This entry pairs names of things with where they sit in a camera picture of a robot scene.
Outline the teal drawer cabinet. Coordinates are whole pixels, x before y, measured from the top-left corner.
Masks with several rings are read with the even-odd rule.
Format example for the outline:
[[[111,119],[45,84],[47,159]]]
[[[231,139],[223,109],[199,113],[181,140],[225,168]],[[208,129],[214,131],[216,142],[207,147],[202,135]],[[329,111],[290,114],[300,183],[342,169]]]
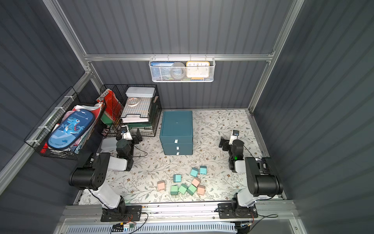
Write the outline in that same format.
[[[166,156],[192,155],[192,111],[165,111],[159,138]]]

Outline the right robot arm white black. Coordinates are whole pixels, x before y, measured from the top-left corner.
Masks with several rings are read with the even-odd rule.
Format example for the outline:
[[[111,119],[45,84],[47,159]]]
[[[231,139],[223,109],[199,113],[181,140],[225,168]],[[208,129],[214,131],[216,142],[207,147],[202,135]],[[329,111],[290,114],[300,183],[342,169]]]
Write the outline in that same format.
[[[278,172],[273,167],[271,158],[244,156],[244,142],[232,136],[230,139],[220,139],[219,148],[228,152],[228,166],[234,173],[246,176],[246,187],[237,192],[231,200],[233,212],[248,210],[257,201],[265,201],[282,195],[283,184]]]

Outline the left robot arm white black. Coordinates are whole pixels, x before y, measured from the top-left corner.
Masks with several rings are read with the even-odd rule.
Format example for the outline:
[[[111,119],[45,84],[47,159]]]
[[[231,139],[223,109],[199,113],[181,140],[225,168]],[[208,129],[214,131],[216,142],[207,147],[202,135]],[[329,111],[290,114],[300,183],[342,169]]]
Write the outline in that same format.
[[[102,222],[139,221],[141,205],[126,205],[106,180],[108,171],[128,172],[133,166],[134,146],[143,140],[139,131],[131,134],[127,126],[115,137],[102,140],[99,152],[79,160],[70,175],[70,186],[87,190],[102,206]]]

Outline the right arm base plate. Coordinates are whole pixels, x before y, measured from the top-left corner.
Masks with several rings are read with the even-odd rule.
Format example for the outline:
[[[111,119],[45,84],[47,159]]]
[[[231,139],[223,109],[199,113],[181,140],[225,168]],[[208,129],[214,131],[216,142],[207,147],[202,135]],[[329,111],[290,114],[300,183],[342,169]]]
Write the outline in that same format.
[[[219,213],[220,219],[234,219],[234,218],[257,218],[258,214],[254,211],[254,207],[240,207],[231,203],[219,203],[215,212]]]

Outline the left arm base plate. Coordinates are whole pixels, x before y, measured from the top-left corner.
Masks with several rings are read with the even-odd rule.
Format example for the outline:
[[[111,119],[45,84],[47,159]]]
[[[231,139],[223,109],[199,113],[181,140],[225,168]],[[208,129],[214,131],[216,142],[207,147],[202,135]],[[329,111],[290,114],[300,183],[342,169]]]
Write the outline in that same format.
[[[128,222],[139,221],[141,217],[142,206],[126,206],[116,209],[102,209],[101,222]]]

